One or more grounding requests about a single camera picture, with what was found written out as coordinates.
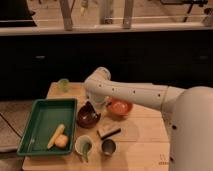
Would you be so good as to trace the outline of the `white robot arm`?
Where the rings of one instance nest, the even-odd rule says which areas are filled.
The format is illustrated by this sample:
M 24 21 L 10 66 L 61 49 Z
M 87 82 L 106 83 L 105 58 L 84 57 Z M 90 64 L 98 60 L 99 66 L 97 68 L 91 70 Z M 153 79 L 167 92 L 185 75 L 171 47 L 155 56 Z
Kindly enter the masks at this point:
M 105 67 L 89 75 L 84 88 L 94 104 L 109 96 L 170 113 L 168 170 L 213 171 L 213 88 L 115 82 Z

